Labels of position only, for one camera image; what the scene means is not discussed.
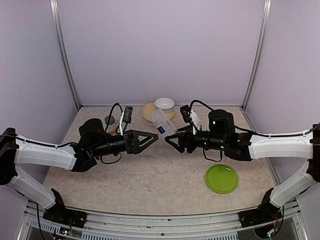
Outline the clear plastic pill organizer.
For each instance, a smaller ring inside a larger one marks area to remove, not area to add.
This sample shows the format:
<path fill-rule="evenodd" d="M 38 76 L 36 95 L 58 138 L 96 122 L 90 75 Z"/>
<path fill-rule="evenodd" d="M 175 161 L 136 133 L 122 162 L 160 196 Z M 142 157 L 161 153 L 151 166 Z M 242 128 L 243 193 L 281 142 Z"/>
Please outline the clear plastic pill organizer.
<path fill-rule="evenodd" d="M 174 109 L 169 113 L 164 113 L 161 109 L 158 109 L 150 116 L 151 122 L 154 124 L 160 135 L 164 138 L 174 135 L 178 132 L 177 127 L 171 121 L 174 115 Z"/>

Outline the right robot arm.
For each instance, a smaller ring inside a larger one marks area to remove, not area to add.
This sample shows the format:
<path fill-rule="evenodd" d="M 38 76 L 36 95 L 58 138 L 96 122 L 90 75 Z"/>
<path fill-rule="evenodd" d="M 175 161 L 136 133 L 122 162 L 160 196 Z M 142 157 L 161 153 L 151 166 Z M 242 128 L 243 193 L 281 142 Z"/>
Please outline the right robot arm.
<path fill-rule="evenodd" d="M 265 158 L 299 158 L 306 163 L 286 181 L 267 191 L 256 210 L 256 218 L 266 222 L 276 209 L 303 193 L 320 181 L 320 125 L 297 133 L 262 134 L 241 129 L 239 133 L 230 112 L 222 109 L 208 113 L 208 130 L 195 123 L 193 111 L 183 108 L 183 120 L 189 126 L 166 136 L 165 141 L 180 153 L 192 153 L 195 149 L 217 150 L 237 161 L 252 161 Z"/>

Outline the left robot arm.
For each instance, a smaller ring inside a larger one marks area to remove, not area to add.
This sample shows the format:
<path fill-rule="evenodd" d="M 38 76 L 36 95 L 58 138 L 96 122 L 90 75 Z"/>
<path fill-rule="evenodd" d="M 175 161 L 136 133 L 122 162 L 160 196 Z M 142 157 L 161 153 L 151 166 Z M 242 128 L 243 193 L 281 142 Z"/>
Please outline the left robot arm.
<path fill-rule="evenodd" d="M 87 120 L 79 127 L 80 141 L 63 145 L 38 142 L 7 128 L 0 136 L 0 184 L 13 188 L 38 203 L 63 223 L 70 218 L 60 194 L 31 177 L 22 164 L 55 167 L 84 173 L 97 165 L 99 158 L 127 153 L 137 155 L 158 140 L 156 133 L 127 130 L 118 135 L 104 131 L 98 118 Z"/>

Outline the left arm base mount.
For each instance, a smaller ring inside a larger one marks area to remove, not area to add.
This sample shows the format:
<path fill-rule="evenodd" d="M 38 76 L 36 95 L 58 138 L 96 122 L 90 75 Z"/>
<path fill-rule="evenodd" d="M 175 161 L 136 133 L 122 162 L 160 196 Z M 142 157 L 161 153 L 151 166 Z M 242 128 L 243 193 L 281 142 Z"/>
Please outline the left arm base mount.
<path fill-rule="evenodd" d="M 66 208 L 60 193 L 53 188 L 51 191 L 54 195 L 54 205 L 45 209 L 43 218 L 55 223 L 83 229 L 87 220 L 87 213 Z"/>

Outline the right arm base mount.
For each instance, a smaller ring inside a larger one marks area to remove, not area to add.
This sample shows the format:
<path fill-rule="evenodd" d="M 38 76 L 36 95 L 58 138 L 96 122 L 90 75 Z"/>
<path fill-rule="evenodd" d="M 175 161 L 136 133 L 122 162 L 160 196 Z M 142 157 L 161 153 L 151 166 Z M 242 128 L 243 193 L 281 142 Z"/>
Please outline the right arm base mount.
<path fill-rule="evenodd" d="M 238 213 L 242 228 L 268 223 L 276 220 L 276 218 L 281 219 L 283 217 L 280 207 L 271 204 L 272 190 L 273 188 L 270 188 L 264 194 L 262 202 L 257 208 L 240 211 Z"/>

